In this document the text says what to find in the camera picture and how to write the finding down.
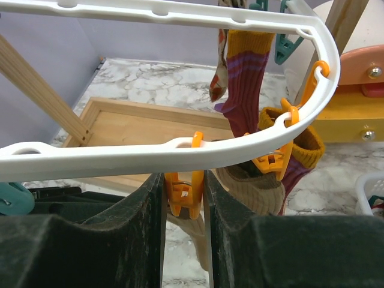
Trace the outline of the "maroon striped sock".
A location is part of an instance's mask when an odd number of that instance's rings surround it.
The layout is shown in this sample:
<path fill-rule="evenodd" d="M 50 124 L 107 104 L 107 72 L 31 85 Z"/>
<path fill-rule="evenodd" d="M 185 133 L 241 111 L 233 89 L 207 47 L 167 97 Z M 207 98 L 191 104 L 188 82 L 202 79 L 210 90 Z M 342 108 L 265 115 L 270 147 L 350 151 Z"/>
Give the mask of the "maroon striped sock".
<path fill-rule="evenodd" d="M 281 181 L 285 188 L 285 196 L 279 215 L 284 214 L 286 199 L 290 192 L 315 168 L 324 152 L 325 145 L 311 125 L 293 140 L 292 154 Z"/>
<path fill-rule="evenodd" d="M 214 109 L 228 119 L 235 137 L 257 130 L 260 89 L 274 37 L 267 32 L 229 31 L 228 98 Z"/>

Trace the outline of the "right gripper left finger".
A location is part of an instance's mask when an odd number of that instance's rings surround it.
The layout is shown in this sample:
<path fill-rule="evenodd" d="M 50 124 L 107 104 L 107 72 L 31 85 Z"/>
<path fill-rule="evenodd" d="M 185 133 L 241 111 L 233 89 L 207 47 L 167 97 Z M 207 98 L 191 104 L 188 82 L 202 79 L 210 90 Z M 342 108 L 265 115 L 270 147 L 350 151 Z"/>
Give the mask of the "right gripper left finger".
<path fill-rule="evenodd" d="M 117 203 L 1 217 L 2 287 L 160 287 L 164 176 Z"/>

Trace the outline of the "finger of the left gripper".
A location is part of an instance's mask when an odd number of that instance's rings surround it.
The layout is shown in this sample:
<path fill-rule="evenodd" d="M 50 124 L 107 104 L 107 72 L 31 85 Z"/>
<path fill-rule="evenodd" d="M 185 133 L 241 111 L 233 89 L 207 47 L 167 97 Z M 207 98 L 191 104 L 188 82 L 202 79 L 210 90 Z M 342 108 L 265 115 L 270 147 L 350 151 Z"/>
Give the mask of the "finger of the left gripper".
<path fill-rule="evenodd" d="M 82 223 L 123 199 L 122 196 L 83 192 L 80 187 L 32 188 L 32 214 L 57 214 L 67 221 Z"/>

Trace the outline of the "brown ribbed sock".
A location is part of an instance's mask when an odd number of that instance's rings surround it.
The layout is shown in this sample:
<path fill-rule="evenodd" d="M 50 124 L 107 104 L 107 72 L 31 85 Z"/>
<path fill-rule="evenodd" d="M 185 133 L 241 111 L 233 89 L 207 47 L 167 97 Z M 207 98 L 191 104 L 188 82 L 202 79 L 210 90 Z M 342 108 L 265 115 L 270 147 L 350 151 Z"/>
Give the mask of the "brown ribbed sock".
<path fill-rule="evenodd" d="M 252 161 L 217 168 L 215 173 L 227 191 L 259 215 L 277 215 L 285 189 L 275 173 L 262 173 Z"/>
<path fill-rule="evenodd" d="M 183 208 L 179 216 L 172 214 L 170 206 L 167 206 L 167 220 L 172 224 L 177 225 L 183 232 L 191 238 L 197 259 L 203 270 L 208 271 L 208 248 L 205 235 L 205 223 L 201 214 L 193 220 L 190 219 L 188 209 Z"/>

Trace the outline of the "white oval clip hanger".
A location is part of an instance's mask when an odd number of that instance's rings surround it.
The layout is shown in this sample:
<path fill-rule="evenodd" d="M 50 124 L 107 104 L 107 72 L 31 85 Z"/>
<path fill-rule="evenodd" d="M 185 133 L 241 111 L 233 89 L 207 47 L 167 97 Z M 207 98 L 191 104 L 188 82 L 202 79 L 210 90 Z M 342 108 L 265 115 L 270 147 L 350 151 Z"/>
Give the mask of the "white oval clip hanger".
<path fill-rule="evenodd" d="M 340 78 L 340 59 L 331 33 L 304 1 L 289 1 L 289 14 L 251 11 L 174 1 L 2 1 L 4 11 L 103 20 L 170 25 L 235 28 L 275 33 L 296 33 L 312 42 L 329 76 L 316 70 L 317 87 L 299 109 L 291 127 L 278 117 L 266 130 L 192 147 L 192 138 L 180 137 L 159 145 L 56 148 L 42 142 L 23 142 L 1 149 L 1 181 L 38 181 L 206 170 L 251 160 L 287 144 L 301 134 L 332 98 Z"/>

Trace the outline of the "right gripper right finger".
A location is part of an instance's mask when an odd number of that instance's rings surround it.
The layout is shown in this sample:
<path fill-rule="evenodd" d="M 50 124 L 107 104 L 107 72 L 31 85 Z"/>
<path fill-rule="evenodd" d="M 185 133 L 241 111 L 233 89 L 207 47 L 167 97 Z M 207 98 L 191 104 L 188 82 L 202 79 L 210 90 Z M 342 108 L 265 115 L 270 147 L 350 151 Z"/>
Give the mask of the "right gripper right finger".
<path fill-rule="evenodd" d="M 205 173 L 211 287 L 382 287 L 383 221 L 259 216 Z"/>

